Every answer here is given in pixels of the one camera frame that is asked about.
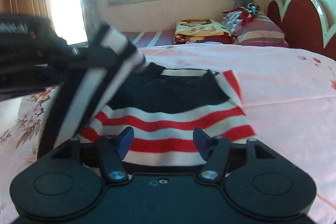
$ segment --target colorful cloth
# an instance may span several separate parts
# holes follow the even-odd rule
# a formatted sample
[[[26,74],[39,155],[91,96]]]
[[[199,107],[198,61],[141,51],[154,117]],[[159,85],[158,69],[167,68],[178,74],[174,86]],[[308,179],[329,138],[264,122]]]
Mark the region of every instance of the colorful cloth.
[[[232,37],[226,35],[208,36],[208,37],[193,37],[186,35],[174,35],[173,45],[181,45],[187,42],[204,43],[204,42],[220,42],[222,44],[232,44]]]
[[[223,15],[225,18],[225,17],[229,17],[230,14],[234,14],[234,12],[239,12],[238,16],[236,17],[236,26],[234,28],[234,33],[235,33],[235,30],[238,26],[240,28],[243,28],[247,23],[252,22],[254,18],[256,18],[256,16],[258,15],[259,10],[260,10],[260,7],[258,5],[249,3],[245,7],[238,7],[230,11],[224,11]]]
[[[179,21],[177,22],[175,34],[193,37],[231,36],[231,33],[221,23],[213,19],[187,19]]]

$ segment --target bed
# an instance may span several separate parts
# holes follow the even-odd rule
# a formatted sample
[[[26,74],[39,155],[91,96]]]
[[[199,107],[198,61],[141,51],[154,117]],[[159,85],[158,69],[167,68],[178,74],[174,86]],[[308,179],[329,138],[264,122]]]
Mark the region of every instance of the bed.
[[[273,0],[268,16],[285,32],[291,49],[187,44],[141,51],[148,62],[167,68],[234,70],[256,138],[312,176],[318,194],[309,216],[318,224],[333,224],[335,26],[328,29],[317,0],[287,0],[285,5]],[[44,110],[56,93],[56,88],[48,88],[43,93],[0,103],[0,223],[8,224],[17,217],[9,185],[16,174],[36,161]]]

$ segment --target pink bedsheet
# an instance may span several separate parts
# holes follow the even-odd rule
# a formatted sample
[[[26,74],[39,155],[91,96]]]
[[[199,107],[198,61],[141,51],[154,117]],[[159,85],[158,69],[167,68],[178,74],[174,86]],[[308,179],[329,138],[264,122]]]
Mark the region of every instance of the pink bedsheet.
[[[318,196],[309,216],[336,221],[336,62],[279,47],[187,44],[142,49],[167,68],[234,70],[257,138],[310,174]],[[36,161],[44,108],[56,90],[0,103],[0,224],[17,213],[13,177]]]

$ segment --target red and white stripes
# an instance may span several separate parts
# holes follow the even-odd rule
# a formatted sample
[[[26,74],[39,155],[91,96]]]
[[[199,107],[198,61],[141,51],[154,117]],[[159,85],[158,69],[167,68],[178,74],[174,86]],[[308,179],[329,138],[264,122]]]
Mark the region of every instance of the red and white stripes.
[[[204,73],[206,71],[164,70],[162,74],[201,76]],[[217,74],[215,79],[230,97],[227,102],[176,114],[147,113],[133,107],[112,110],[105,105],[90,125],[80,132],[80,138],[83,142],[94,142],[100,136],[117,135],[131,126],[134,128],[134,142],[125,161],[152,166],[202,164],[204,162],[193,143],[196,127],[211,137],[223,136],[233,142],[245,142],[254,135],[241,107],[242,94],[234,72]]]

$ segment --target silver rivet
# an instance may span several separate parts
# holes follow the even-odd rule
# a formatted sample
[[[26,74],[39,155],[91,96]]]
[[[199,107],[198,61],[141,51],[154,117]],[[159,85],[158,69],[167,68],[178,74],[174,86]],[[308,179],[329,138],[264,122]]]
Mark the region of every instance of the silver rivet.
[[[214,180],[218,174],[215,171],[204,171],[201,173],[202,178]]]
[[[113,171],[110,173],[110,178],[114,179],[114,180],[121,180],[123,178],[125,178],[126,174],[124,172],[121,171]]]
[[[149,185],[151,185],[151,186],[158,186],[159,182],[157,180],[152,180],[152,181],[149,182]]]
[[[78,51],[77,48],[72,48],[71,51],[72,51],[73,55],[76,55],[76,56],[79,55],[79,51]]]
[[[159,180],[159,183],[160,183],[160,184],[167,184],[167,183],[168,183],[168,180],[166,180],[166,179],[160,179],[160,180]]]

